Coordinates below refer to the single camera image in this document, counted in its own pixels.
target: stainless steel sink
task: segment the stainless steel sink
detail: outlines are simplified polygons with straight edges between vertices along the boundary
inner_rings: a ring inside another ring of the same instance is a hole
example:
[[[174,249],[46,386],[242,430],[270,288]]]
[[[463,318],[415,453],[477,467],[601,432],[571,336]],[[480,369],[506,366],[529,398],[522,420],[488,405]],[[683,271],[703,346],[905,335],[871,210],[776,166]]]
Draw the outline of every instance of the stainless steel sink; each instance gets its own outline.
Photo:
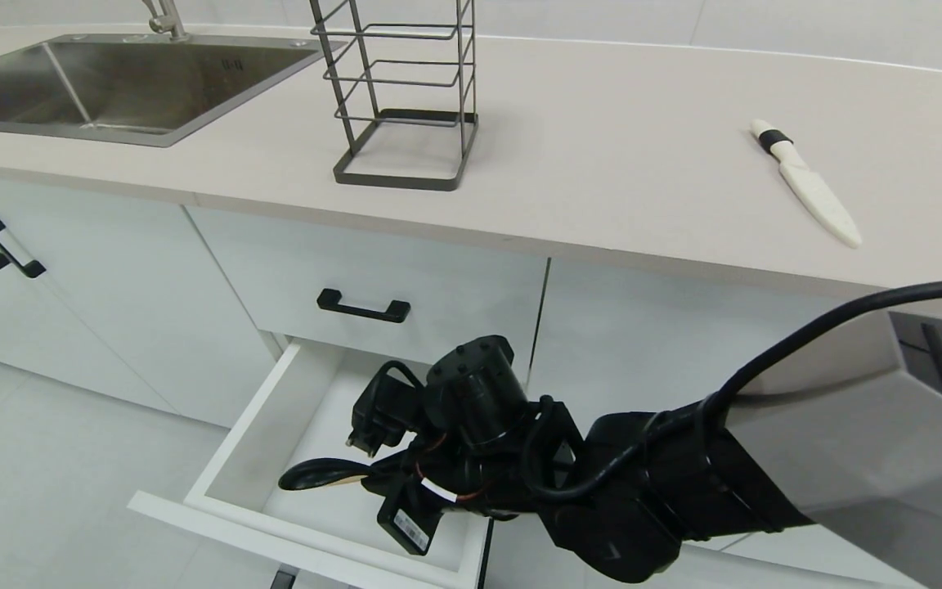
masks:
[[[52,38],[0,56],[0,131],[171,146],[319,57],[300,38]]]

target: countertop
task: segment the countertop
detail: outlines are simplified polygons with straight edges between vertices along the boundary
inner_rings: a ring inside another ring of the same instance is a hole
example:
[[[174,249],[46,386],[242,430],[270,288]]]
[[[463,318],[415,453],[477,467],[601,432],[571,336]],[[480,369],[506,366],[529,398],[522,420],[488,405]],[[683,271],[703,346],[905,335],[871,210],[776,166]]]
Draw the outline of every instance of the countertop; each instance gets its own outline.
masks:
[[[307,37],[301,29],[194,33]],[[0,29],[0,55],[68,33]],[[397,46],[407,52],[409,42]],[[0,133],[0,178],[852,297],[942,279],[942,72],[812,56],[478,40],[482,117],[460,189],[341,186],[318,62],[167,149]],[[442,106],[392,87],[382,106]],[[749,134],[768,119],[847,206],[822,230]],[[931,306],[942,312],[942,304]]]

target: knife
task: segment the knife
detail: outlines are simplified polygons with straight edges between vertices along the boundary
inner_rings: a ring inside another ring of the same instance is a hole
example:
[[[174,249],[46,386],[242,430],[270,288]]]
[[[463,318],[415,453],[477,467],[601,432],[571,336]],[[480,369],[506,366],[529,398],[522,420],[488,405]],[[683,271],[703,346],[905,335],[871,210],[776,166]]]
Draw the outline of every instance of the knife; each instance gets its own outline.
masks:
[[[780,161],[780,175],[812,217],[845,245],[860,247],[864,239],[860,237],[852,215],[823,178],[801,159],[795,142],[761,119],[751,121],[751,134],[758,139],[762,149]]]

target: wall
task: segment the wall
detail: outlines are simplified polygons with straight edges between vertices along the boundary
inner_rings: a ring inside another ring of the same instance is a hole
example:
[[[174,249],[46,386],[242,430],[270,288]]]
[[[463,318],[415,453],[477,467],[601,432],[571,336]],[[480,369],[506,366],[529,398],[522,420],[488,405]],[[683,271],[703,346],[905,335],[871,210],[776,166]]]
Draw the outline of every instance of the wall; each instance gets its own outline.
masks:
[[[307,25],[307,0],[176,0],[190,23]],[[322,0],[333,5],[336,0]],[[447,0],[362,0],[419,18]],[[942,0],[478,0],[483,34],[694,44],[942,68]],[[143,22],[141,0],[0,0],[0,26]]]

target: faucet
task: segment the faucet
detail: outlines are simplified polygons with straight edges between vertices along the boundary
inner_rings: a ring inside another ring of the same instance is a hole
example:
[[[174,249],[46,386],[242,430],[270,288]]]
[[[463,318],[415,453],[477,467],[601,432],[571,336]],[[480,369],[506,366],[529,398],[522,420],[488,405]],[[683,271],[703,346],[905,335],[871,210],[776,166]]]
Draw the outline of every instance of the faucet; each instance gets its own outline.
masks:
[[[162,4],[162,15],[155,11],[155,0],[142,0],[147,10],[150,11],[150,29],[155,33],[169,33],[172,41],[187,41],[191,38],[184,30],[184,24],[180,22],[180,12],[177,11],[177,4],[173,0],[159,0]]]

